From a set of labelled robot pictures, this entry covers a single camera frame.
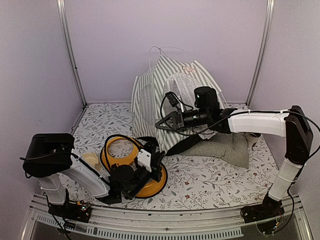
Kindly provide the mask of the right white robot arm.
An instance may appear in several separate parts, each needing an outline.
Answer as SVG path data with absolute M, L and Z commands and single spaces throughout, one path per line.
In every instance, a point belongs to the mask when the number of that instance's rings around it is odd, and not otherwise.
M 204 126 L 217 133 L 250 133 L 282 138 L 285 147 L 284 160 L 277 177 L 266 194 L 266 201 L 259 206 L 262 218 L 269 218 L 278 210 L 278 203 L 298 179 L 306 162 L 313 156 L 311 148 L 314 134 L 310 125 L 315 122 L 305 116 L 302 108 L 293 105 L 283 110 L 240 110 L 220 107 L 218 95 L 209 86 L 194 90 L 195 107 L 184 110 L 173 92 L 167 92 L 163 99 L 176 108 L 168 115 L 161 112 L 157 129 L 172 131 L 186 136 L 185 131 Z

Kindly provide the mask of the green checked cushion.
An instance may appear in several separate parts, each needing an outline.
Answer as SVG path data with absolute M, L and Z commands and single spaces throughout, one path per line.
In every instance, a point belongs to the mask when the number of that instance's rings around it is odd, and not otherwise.
M 217 133 L 181 153 L 183 156 L 213 157 L 240 168 L 249 168 L 249 151 L 243 133 Z

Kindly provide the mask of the green striped pet tent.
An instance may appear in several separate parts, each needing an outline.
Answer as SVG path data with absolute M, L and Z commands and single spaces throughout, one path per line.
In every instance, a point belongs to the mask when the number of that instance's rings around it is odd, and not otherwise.
M 219 107 L 227 107 L 222 90 L 197 60 L 185 63 L 161 55 L 149 70 L 135 78 L 131 96 L 133 137 L 155 138 L 159 149 L 169 156 L 184 152 L 197 140 L 213 137 L 214 133 L 205 126 L 190 127 L 178 134 L 172 131 L 173 117 L 162 121 L 174 111 L 195 110 L 194 90 L 199 87 L 214 89 Z

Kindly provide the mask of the yellow double bowl holder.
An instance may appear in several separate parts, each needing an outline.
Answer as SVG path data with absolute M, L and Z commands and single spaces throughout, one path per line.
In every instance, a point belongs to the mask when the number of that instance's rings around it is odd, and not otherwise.
M 129 143 L 132 150 L 126 156 L 111 155 L 114 143 Z M 133 138 L 122 134 L 110 135 L 100 152 L 100 163 L 109 173 L 110 189 L 116 197 L 126 200 L 147 199 L 160 193 L 167 184 L 168 172 L 162 163 L 164 151 L 153 137 Z

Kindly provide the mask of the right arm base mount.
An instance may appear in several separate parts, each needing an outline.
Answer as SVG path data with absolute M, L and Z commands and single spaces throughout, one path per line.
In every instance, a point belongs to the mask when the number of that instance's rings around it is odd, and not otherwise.
M 280 217 L 282 218 L 285 213 L 282 201 L 276 201 L 266 195 L 260 204 L 247 205 L 240 210 L 240 215 L 244 219 L 245 223 L 252 223 L 270 218 Z M 265 235 L 273 234 L 280 222 L 278 220 L 272 220 L 258 224 L 258 230 Z

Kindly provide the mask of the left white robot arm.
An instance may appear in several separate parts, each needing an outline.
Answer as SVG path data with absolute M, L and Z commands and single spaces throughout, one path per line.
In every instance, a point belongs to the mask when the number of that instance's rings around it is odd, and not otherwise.
M 123 157 L 110 155 L 114 142 L 126 140 L 132 152 Z M 59 173 L 73 179 L 104 204 L 119 204 L 123 199 L 148 199 L 159 194 L 167 184 L 168 172 L 162 163 L 165 153 L 157 150 L 152 141 L 141 143 L 122 134 L 110 135 L 104 142 L 98 163 L 107 171 L 103 176 L 84 155 L 75 149 L 75 139 L 69 133 L 38 133 L 32 137 L 27 154 L 21 157 L 27 178 L 37 178 L 49 202 L 63 216 L 74 213 L 74 205 L 67 200 Z

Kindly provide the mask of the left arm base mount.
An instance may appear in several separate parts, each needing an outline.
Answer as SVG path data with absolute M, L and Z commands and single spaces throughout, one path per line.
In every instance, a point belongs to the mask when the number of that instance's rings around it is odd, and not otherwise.
M 91 217 L 92 208 L 89 202 L 83 200 L 70 201 L 69 192 L 65 189 L 64 202 L 62 204 L 53 204 L 48 200 L 48 212 L 63 220 L 73 220 L 82 223 L 88 223 Z

